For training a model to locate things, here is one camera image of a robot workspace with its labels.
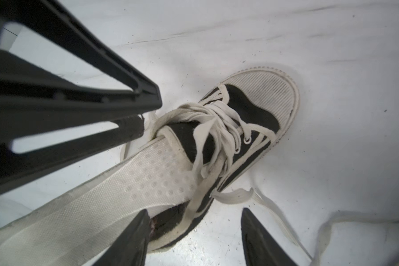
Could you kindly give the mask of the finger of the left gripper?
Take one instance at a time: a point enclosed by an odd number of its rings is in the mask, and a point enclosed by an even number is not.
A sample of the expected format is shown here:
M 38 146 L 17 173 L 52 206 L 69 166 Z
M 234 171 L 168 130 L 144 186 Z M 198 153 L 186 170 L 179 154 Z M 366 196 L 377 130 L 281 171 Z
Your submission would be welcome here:
M 0 1 L 0 35 L 19 23 L 126 86 L 87 88 L 53 74 L 0 73 L 0 144 L 156 110 L 157 84 L 113 52 L 58 1 Z M 0 59 L 6 52 L 0 51 Z
M 144 134 L 144 118 L 113 121 L 118 127 L 23 154 L 0 145 L 0 195 Z

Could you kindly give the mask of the white insole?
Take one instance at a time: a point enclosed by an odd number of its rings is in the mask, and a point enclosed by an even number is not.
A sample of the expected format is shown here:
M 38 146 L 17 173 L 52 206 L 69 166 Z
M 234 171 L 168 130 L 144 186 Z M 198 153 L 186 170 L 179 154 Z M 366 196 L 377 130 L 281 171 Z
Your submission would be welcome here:
M 134 156 L 0 229 L 0 266 L 81 266 L 107 249 L 147 209 L 192 198 L 193 161 L 158 137 Z

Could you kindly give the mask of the black white sneaker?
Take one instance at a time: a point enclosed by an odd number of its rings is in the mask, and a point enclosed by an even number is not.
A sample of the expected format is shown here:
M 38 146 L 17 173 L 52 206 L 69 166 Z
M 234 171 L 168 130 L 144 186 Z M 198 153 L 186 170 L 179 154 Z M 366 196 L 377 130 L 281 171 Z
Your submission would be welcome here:
M 213 201 L 235 205 L 254 199 L 268 208 L 280 230 L 295 245 L 299 239 L 278 207 L 257 190 L 225 188 L 284 136 L 299 107 L 296 84 L 273 68 L 243 70 L 219 83 L 198 103 L 163 115 L 150 114 L 150 143 L 166 140 L 198 185 L 192 199 L 156 215 L 148 250 L 173 247 L 203 219 Z

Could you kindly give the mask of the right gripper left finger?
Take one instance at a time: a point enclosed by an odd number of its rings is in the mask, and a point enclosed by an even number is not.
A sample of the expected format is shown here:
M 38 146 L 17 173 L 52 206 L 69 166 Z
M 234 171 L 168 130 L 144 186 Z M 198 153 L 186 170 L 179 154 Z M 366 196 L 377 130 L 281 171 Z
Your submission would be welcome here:
M 150 233 L 150 217 L 143 209 L 93 266 L 144 266 Z

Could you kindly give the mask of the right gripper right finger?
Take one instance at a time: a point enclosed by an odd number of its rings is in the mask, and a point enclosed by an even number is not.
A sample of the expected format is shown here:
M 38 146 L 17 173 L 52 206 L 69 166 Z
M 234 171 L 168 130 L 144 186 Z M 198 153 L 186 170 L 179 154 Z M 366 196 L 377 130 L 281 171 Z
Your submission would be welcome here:
M 247 266 L 297 266 L 248 208 L 242 211 L 241 231 Z

